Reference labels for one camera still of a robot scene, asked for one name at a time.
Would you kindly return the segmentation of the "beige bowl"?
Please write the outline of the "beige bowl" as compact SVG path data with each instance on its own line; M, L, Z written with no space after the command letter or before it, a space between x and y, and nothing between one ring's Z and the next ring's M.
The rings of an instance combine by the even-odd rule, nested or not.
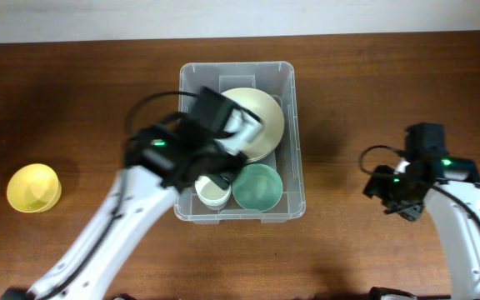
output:
M254 140L242 148L260 149L262 153L270 152L282 140L284 133L284 116L278 102L269 94L251 87L238 87L222 93L240 106L250 110L263 122L262 131Z
M260 149L250 148L248 150L243 150L243 153L247 156L248 163L265 163L267 165L277 163L277 154L280 149L280 144L278 144L270 152L262 153Z

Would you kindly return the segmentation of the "yellow bowl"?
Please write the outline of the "yellow bowl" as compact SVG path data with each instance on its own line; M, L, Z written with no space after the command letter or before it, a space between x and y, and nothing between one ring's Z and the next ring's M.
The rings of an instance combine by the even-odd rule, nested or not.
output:
M20 168L7 184L7 201L20 213L42 213L55 206L62 184L55 171L41 163Z

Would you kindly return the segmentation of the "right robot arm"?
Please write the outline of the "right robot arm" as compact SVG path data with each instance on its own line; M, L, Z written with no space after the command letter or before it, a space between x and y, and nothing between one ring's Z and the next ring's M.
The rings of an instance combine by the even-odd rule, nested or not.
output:
M452 299L480 299L480 174L474 161L450 156L441 124L405 130L397 167L379 165L363 189L386 214L417 221L427 212L447 261Z

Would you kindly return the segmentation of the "mint green cup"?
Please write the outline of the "mint green cup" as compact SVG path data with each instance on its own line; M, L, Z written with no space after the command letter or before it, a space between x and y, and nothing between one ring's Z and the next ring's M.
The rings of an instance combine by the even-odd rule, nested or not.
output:
M208 208L213 210L219 210L227 205L228 196L219 199L206 199L204 197L200 197L199 200Z

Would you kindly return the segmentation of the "beige cup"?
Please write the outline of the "beige cup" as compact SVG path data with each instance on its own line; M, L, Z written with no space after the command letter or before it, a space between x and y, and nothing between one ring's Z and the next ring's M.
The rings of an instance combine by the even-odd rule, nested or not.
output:
M222 189L209 177L201 176L194 184L198 198L219 199L225 198L232 192L230 187Z

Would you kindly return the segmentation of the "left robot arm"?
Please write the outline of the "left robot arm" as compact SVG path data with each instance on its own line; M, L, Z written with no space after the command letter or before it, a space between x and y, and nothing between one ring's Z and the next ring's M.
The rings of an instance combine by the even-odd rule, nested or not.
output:
M227 188L247 163L243 147L264 128L255 112L202 87L186 112L129 132L112 189L57 264L4 299L102 299L148 229L201 176Z

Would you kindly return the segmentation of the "grey cup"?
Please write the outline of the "grey cup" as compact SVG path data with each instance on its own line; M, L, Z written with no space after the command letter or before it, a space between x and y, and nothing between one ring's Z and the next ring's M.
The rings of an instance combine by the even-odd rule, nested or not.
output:
M219 203L219 204L208 204L208 203L204 203L203 204L205 207L207 207L208 209L211 209L211 210L221 210L223 208L225 208L225 206L227 205L226 202L223 202L223 203Z

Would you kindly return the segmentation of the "mint green bowl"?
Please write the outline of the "mint green bowl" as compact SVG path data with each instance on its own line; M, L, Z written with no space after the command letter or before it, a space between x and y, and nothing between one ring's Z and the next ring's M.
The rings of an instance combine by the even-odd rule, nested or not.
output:
M274 208L283 195L283 180L266 164L249 164L232 184L232 195L244 209L266 212Z

